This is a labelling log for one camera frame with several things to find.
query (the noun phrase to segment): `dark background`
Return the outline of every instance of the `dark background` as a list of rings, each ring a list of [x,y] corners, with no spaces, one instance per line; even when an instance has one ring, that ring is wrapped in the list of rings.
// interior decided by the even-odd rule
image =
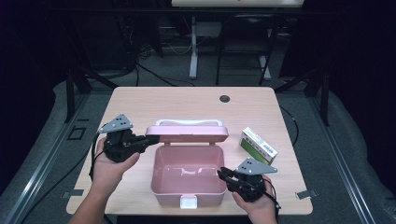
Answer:
[[[70,38],[75,39],[74,45],[70,45],[64,28],[43,9],[45,4],[41,1],[2,1],[0,4],[3,124],[0,192],[3,192],[50,114],[55,100],[52,88],[66,79],[69,68],[75,63],[122,68],[128,61],[128,49],[122,47],[122,35],[115,35],[115,32],[121,34],[117,30],[117,20],[97,20],[98,38],[90,42],[81,34],[84,20],[59,18],[66,24]],[[64,2],[55,1],[55,4],[61,6]],[[393,161],[396,159],[396,118],[393,115],[396,8],[392,6],[390,0],[359,3],[328,0],[320,4],[305,0],[304,10],[348,8],[351,13],[341,21],[298,20],[280,76],[301,76],[321,66],[321,59],[325,61],[331,56],[328,67],[331,91],[341,99],[361,129],[368,161],[382,183],[395,193],[392,171],[396,170]],[[146,36],[150,34],[155,31],[145,33]],[[100,46],[101,41],[107,44],[99,49],[96,46]],[[149,42],[155,46],[155,38]],[[109,46],[116,47],[109,51]],[[100,57],[106,53],[119,57],[108,57],[106,61],[106,57]]]

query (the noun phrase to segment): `gray floor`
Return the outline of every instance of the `gray floor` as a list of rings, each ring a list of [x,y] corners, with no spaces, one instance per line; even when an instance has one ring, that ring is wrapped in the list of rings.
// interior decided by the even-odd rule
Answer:
[[[210,43],[211,40],[207,39],[199,48],[198,77],[195,80],[189,79],[190,51],[178,54],[166,49],[163,58],[151,53],[150,57],[140,62],[162,77],[183,80],[184,82],[169,80],[180,86],[189,86],[189,83],[194,86],[215,86],[216,57],[211,54],[213,48]],[[276,88],[284,83],[284,79],[288,79],[277,77],[287,45],[287,39],[278,39],[275,55],[270,63],[273,78],[263,86]],[[167,86],[143,70],[140,70],[139,77],[139,86]],[[259,79],[258,76],[221,77],[220,86],[257,86]],[[134,86],[136,73],[111,80],[120,86]],[[95,80],[91,80],[91,84],[91,95],[80,95],[76,91],[78,111],[67,125],[64,124],[65,85],[61,83],[54,88],[57,100],[50,118],[22,168],[0,198],[0,223],[20,222],[37,202],[24,223],[65,223],[70,218],[65,212],[68,200],[65,193],[70,192],[76,183],[82,165],[78,161],[90,147],[111,95],[111,90],[103,84]],[[353,119],[337,97],[331,94],[330,127],[324,126],[318,118],[318,100],[304,97],[304,85],[298,84],[276,97],[297,123],[296,126],[292,117],[282,110],[290,141],[294,141],[298,134],[294,150],[306,186],[316,190],[318,197],[312,199],[314,211],[311,215],[281,216],[279,223],[396,223],[396,216],[389,210],[394,208],[395,202],[368,164],[366,146]],[[52,161],[49,163],[48,172],[39,173],[42,182],[33,185],[35,189],[27,188],[29,181],[43,167],[43,161]],[[57,183],[76,164],[78,166]],[[113,222],[117,221],[116,217],[109,217]]]

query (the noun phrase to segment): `black chair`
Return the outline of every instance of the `black chair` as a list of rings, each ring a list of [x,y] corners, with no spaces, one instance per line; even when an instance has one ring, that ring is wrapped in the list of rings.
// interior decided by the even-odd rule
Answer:
[[[277,32],[283,24],[284,19],[282,17],[269,14],[238,14],[226,20],[219,33],[216,85],[219,85],[220,68],[260,68],[262,74],[261,85],[271,58]],[[225,66],[222,57],[226,55],[256,55],[258,63],[257,65],[246,66],[238,61],[231,60],[232,62],[228,62],[230,65]],[[265,57],[265,65],[260,63],[260,57]]]

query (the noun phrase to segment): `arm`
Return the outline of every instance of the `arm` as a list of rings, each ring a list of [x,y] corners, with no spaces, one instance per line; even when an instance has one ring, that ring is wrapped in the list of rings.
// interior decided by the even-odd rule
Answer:
[[[103,151],[105,138],[99,140],[96,155]],[[69,223],[102,223],[108,198],[122,180],[122,175],[139,160],[140,154],[135,153],[128,160],[115,163],[99,155],[93,168],[93,180],[87,197],[72,216]]]
[[[266,175],[263,175],[262,177],[268,181],[271,181],[271,179]],[[265,181],[265,189],[269,195],[274,196],[271,184],[267,181]],[[233,199],[235,200],[236,204],[238,204],[238,206],[240,206],[247,212],[247,215],[253,224],[277,223],[275,215],[275,205],[265,195],[263,195],[259,200],[254,203],[247,203],[237,192],[233,192]]]

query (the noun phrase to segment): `hand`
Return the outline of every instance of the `hand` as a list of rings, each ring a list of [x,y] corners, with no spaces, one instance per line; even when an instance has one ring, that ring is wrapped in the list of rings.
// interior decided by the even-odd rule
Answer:
[[[97,144],[95,157],[101,154],[96,158],[94,164],[91,191],[110,197],[121,182],[123,173],[136,164],[140,154],[135,153],[124,162],[111,161],[105,153],[102,153],[105,140],[106,138],[102,138]]]
[[[271,179],[262,175],[262,178],[268,180],[265,182],[265,191],[274,197],[274,193],[272,191],[272,186],[270,184]],[[276,213],[275,213],[275,205],[274,202],[271,201],[267,196],[262,195],[259,200],[253,203],[247,203],[244,199],[237,193],[233,192],[233,199],[236,204],[240,206],[247,212],[250,221],[254,224],[273,224],[276,223]]]

